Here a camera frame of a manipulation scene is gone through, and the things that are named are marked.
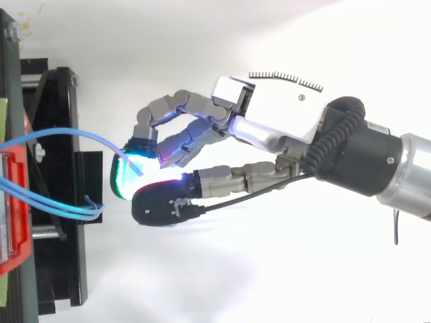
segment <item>black metal bracket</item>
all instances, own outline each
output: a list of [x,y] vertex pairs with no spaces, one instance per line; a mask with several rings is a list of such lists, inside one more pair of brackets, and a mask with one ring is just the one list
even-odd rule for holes
[[[35,87],[22,89],[24,108],[32,130],[53,127],[78,128],[75,73],[66,67],[46,69],[47,59],[21,60],[26,75],[40,75]],[[84,195],[102,203],[102,152],[79,151],[79,140],[69,135],[38,140],[46,151],[42,161],[28,146],[30,189],[70,205],[84,205]],[[84,224],[54,217],[64,239],[34,240],[39,315],[55,313],[55,300],[70,299],[72,306],[87,300]],[[56,224],[52,216],[32,209],[33,226]],[[102,215],[90,223],[101,223]]]

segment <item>white background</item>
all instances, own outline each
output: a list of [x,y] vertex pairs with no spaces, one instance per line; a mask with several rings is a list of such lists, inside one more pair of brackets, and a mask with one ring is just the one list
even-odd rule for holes
[[[367,119],[431,138],[429,1],[2,0],[25,58],[79,75],[79,127],[123,146],[137,111],[217,77],[285,71],[361,98]],[[277,118],[300,118],[286,115]],[[160,131],[182,130],[190,118]],[[176,227],[141,227],[115,198],[104,150],[102,225],[86,227],[89,298],[41,322],[431,321],[431,223],[308,180]],[[233,139],[187,168],[274,157]]]

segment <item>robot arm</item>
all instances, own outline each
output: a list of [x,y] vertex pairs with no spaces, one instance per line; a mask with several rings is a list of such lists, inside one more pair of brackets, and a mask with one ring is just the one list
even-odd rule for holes
[[[278,118],[279,109],[291,117]],[[181,113],[198,119],[157,144],[155,128]],[[394,137],[364,117],[358,99],[327,104],[321,86],[282,73],[221,77],[211,98],[183,90],[156,100],[139,112],[126,152],[157,158],[161,168],[183,167],[204,145],[233,136],[277,160],[216,166],[146,185],[133,195],[132,214],[145,225],[179,223],[215,209],[192,205],[191,199],[231,192],[248,192],[248,199],[314,176],[430,220],[431,142],[410,134]]]

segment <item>blue light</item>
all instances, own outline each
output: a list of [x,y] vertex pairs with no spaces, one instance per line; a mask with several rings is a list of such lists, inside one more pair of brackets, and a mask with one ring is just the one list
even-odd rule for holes
[[143,172],[143,176],[139,177],[123,159],[119,159],[115,182],[125,200],[130,201],[137,190],[148,184],[182,178],[183,169],[177,166],[160,169],[157,159],[130,153],[126,153],[126,156]]

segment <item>blue wire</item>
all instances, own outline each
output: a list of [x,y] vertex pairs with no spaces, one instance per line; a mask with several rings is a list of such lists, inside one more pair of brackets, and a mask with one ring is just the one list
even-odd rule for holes
[[39,194],[36,194],[36,193],[30,191],[30,190],[26,190],[25,188],[22,188],[20,185],[17,185],[17,184],[11,182],[10,180],[8,180],[4,177],[0,177],[0,184],[4,185],[5,187],[8,187],[10,190],[12,190],[14,192],[17,192],[17,194],[13,194],[13,196],[15,196],[17,198],[19,198],[18,194],[20,194],[20,195],[24,195],[25,197],[28,197],[29,199],[32,199],[32,200],[35,200],[37,202],[46,204],[50,207],[55,207],[55,208],[61,209],[63,211],[81,213],[84,215],[98,214],[98,212],[95,210],[89,210],[87,208],[83,209],[81,207],[73,207],[71,205],[67,205],[67,204],[64,204],[61,202],[57,202],[57,201],[48,199],[42,195],[39,195]]
[[62,211],[59,209],[55,209],[53,207],[49,207],[47,205],[43,205],[42,203],[39,203],[35,200],[29,199],[25,196],[17,196],[16,192],[11,190],[9,187],[4,186],[2,184],[0,184],[0,190],[2,190],[3,192],[6,192],[10,195],[13,195],[14,197],[16,197],[17,199],[20,199],[21,201],[23,201],[26,204],[31,205],[32,207],[36,207],[37,209],[40,209],[44,212],[47,213],[51,213],[54,215],[58,215],[59,217],[66,217],[68,219],[74,219],[74,220],[82,220],[82,221],[91,221],[94,219],[97,219],[98,216],[101,214],[101,212],[103,211],[103,209],[105,208],[105,205],[102,205],[102,207],[98,210],[98,214],[95,215],[80,215],[77,213],[69,213],[66,211]]
[[33,133],[29,133],[28,135],[18,137],[9,141],[6,141],[5,143],[0,145],[0,151],[9,148],[14,145],[18,145],[20,143],[25,143],[26,141],[41,138],[45,136],[51,136],[51,135],[74,135],[74,136],[81,136],[93,139],[95,141],[98,141],[99,143],[102,143],[103,145],[111,148],[118,156],[123,158],[127,165],[130,166],[130,168],[138,175],[143,176],[143,173],[141,170],[132,163],[129,158],[124,154],[124,152],[121,151],[116,145],[111,143],[110,141],[106,140],[105,138],[102,138],[98,135],[95,135],[93,133],[89,133],[87,131],[79,130],[79,129],[73,129],[73,128],[51,128],[51,129],[45,129],[45,130],[39,130],[34,131]]

